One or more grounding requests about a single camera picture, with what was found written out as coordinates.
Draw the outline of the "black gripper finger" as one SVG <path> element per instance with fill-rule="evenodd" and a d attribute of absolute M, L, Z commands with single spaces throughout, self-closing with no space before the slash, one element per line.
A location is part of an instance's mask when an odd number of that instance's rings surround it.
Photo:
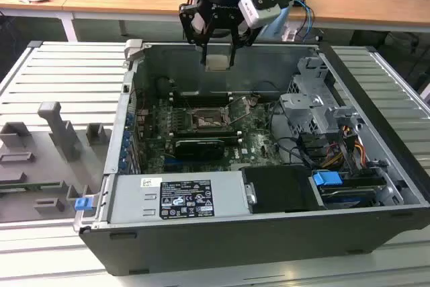
<path fill-rule="evenodd" d="M 206 65 L 207 46 L 210 39 L 209 30 L 206 28 L 206 23 L 199 12 L 200 5 L 186 5 L 179 6 L 179 19 L 183 28 L 185 39 L 189 44 L 198 46 L 202 49 L 200 63 Z M 196 30 L 193 25 L 195 18 L 198 19 L 200 29 Z"/>
<path fill-rule="evenodd" d="M 244 33 L 239 34 L 239 21 L 235 17 L 230 18 L 229 24 L 231 34 L 229 65 L 233 65 L 236 51 L 244 46 L 251 46 L 261 28 L 247 28 Z"/>

